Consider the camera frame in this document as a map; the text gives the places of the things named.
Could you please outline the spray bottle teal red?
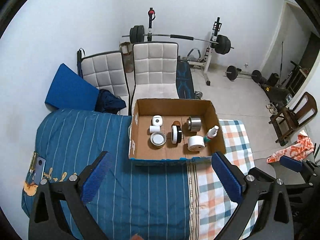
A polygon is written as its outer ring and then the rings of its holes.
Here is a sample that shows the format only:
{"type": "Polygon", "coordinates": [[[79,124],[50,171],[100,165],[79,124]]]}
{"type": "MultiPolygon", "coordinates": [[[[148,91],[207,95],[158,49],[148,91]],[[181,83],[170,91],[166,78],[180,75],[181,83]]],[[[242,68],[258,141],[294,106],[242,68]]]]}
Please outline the spray bottle teal red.
{"type": "Polygon", "coordinates": [[[216,137],[218,131],[219,131],[219,126],[217,125],[209,129],[207,134],[203,137],[204,143],[206,144],[210,142],[214,137],[216,137]]]}

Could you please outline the silver metal tin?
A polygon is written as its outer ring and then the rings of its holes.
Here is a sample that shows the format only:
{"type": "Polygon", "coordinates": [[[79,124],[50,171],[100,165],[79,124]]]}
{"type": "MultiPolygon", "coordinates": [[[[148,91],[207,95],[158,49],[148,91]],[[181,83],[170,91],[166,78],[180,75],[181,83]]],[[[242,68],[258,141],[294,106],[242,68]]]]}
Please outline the silver metal tin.
{"type": "Polygon", "coordinates": [[[188,131],[199,132],[202,127],[202,121],[199,116],[189,116],[187,119],[188,131]]]}

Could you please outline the black jar white lid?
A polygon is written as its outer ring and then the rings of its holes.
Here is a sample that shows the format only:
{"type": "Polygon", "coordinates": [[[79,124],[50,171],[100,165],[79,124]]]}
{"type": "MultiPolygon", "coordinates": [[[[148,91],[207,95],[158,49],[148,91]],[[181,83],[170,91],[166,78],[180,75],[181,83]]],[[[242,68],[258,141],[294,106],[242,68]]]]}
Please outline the black jar white lid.
{"type": "Polygon", "coordinates": [[[182,130],[180,126],[171,127],[171,142],[173,144],[179,144],[182,141],[182,130]]]}

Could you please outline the wooden chair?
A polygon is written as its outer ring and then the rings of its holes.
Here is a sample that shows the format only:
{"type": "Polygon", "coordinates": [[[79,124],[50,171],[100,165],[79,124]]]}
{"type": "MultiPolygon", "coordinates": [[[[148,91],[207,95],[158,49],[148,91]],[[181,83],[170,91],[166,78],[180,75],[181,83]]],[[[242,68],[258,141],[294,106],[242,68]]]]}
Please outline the wooden chair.
{"type": "Polygon", "coordinates": [[[273,114],[268,123],[274,127],[276,143],[285,146],[291,134],[311,121],[317,113],[316,99],[309,92],[305,92],[293,109],[283,107],[280,112],[273,114]]]}

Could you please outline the blue striped blanket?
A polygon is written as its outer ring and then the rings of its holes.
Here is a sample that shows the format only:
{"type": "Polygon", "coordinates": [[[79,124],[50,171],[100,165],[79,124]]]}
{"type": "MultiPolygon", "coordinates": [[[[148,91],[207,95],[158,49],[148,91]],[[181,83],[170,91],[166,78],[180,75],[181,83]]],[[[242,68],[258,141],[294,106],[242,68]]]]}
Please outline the blue striped blanket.
{"type": "MultiPolygon", "coordinates": [[[[50,113],[35,140],[37,157],[46,160],[42,179],[66,181],[101,152],[110,152],[113,165],[86,204],[107,239],[188,239],[186,165],[135,165],[128,157],[130,124],[130,116],[110,113],[69,109],[50,113]]],[[[22,209],[29,218],[37,188],[22,193],[22,209]]],[[[67,203],[62,201],[61,206],[74,237],[83,239],[67,203]]]]}

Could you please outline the barbell on floor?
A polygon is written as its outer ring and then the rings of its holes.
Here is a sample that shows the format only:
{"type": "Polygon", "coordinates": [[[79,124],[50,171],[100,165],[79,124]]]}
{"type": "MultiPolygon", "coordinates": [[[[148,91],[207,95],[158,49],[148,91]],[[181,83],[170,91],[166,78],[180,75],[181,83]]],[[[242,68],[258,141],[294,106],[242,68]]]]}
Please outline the barbell on floor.
{"type": "Polygon", "coordinates": [[[260,83],[261,79],[262,79],[262,74],[259,70],[253,70],[253,72],[251,72],[251,73],[245,73],[242,71],[242,69],[236,68],[233,65],[230,65],[227,67],[225,74],[230,81],[234,81],[235,79],[238,78],[239,75],[248,76],[255,83],[260,83]]]}

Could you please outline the chrome dumbbell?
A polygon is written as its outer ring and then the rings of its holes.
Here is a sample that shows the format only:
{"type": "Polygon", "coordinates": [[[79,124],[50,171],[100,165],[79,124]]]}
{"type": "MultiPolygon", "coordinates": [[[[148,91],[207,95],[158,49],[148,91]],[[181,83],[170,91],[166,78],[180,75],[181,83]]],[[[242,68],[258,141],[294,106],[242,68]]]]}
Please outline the chrome dumbbell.
{"type": "Polygon", "coordinates": [[[203,97],[203,93],[201,91],[195,91],[194,94],[195,94],[195,99],[201,100],[203,97]]]}

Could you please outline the brown round object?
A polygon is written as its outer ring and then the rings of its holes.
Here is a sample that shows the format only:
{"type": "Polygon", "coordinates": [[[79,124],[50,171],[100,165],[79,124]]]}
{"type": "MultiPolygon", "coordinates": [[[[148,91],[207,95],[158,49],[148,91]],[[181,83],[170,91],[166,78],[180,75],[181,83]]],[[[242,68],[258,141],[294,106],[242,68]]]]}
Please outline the brown round object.
{"type": "Polygon", "coordinates": [[[174,121],[174,122],[173,122],[173,125],[174,125],[174,126],[180,126],[181,123],[180,123],[179,121],[174,121]]]}

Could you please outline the blue foam mat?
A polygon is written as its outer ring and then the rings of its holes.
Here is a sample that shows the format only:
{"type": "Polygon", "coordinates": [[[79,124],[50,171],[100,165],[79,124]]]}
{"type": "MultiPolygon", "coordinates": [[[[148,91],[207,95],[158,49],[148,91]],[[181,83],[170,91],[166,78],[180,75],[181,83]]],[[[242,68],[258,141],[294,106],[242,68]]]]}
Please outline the blue foam mat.
{"type": "Polygon", "coordinates": [[[56,109],[93,111],[98,95],[97,88],[63,63],[53,78],[44,103],[56,109]]]}

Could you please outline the white squat rack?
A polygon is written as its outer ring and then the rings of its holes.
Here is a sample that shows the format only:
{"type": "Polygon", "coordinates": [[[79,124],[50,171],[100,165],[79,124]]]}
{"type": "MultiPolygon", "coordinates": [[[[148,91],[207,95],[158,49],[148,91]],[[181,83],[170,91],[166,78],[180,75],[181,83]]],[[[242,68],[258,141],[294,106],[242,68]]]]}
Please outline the white squat rack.
{"type": "MultiPolygon", "coordinates": [[[[148,26],[148,33],[152,33],[152,22],[156,18],[156,13],[152,7],[148,10],[148,17],[149,17],[149,26],[148,26]]],[[[220,22],[220,17],[217,17],[216,21],[213,24],[212,28],[212,34],[209,40],[216,40],[216,37],[218,35],[218,32],[220,31],[222,23],[220,22]]],[[[197,61],[190,61],[188,60],[188,64],[192,67],[199,68],[202,72],[202,76],[206,82],[207,86],[210,86],[210,79],[207,75],[210,61],[212,59],[214,49],[209,47],[209,44],[206,48],[204,57],[201,57],[197,61]]]]}

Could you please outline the black blue weight bench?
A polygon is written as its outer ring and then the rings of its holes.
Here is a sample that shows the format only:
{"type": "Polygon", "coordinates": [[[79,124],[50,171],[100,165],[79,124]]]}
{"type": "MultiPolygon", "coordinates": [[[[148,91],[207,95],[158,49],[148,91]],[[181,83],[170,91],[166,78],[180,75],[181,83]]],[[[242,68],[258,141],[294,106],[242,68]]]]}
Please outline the black blue weight bench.
{"type": "Polygon", "coordinates": [[[180,99],[195,99],[193,79],[187,62],[177,63],[176,89],[180,99]]]}

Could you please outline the round tin white lid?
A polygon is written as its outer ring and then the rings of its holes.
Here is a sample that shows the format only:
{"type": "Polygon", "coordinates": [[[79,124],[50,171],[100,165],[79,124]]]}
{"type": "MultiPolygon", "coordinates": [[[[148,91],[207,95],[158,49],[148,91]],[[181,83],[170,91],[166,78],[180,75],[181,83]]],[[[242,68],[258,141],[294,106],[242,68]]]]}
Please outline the round tin white lid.
{"type": "Polygon", "coordinates": [[[166,135],[159,131],[159,132],[153,132],[150,136],[150,141],[155,147],[162,147],[165,145],[167,141],[166,135]]]}

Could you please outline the white earbud case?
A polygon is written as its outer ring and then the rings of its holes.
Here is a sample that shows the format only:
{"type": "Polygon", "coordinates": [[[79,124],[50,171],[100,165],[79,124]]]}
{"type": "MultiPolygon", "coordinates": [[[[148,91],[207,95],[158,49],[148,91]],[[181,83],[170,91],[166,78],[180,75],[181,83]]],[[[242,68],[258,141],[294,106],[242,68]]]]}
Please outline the white earbud case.
{"type": "Polygon", "coordinates": [[[163,125],[163,118],[161,115],[154,115],[152,117],[152,126],[159,126],[161,127],[163,125]]]}

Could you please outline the white padded chair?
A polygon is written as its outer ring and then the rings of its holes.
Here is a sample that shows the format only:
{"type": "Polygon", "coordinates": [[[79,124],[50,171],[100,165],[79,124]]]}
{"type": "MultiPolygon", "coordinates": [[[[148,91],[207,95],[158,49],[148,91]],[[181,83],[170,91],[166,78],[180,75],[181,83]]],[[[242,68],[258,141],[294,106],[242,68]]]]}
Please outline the white padded chair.
{"type": "Polygon", "coordinates": [[[109,90],[130,105],[129,85],[121,51],[109,51],[80,58],[80,75],[97,89],[109,90]]]}
{"type": "Polygon", "coordinates": [[[134,111],[138,99],[178,99],[176,88],[178,44],[135,43],[132,52],[135,87],[131,99],[131,111],[134,111]]]}

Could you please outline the white padded chair right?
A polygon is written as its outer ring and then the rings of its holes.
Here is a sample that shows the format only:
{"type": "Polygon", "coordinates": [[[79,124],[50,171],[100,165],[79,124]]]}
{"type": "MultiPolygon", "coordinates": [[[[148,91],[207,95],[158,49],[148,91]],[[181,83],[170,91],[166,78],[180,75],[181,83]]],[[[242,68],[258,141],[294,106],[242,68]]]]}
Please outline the white padded chair right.
{"type": "Polygon", "coordinates": [[[178,99],[176,88],[178,44],[135,43],[132,52],[135,87],[131,99],[131,111],[134,111],[138,99],[178,99]]]}

